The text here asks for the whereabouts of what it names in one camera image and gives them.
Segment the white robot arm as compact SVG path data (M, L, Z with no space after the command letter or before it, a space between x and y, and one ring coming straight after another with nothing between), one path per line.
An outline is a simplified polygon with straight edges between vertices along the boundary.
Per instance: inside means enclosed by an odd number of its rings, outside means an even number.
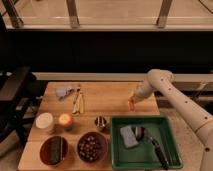
M213 116L179 91L173 84L174 75L168 70L151 69L129 98L130 109L149 98L157 90L163 94L204 145L200 171L213 171Z

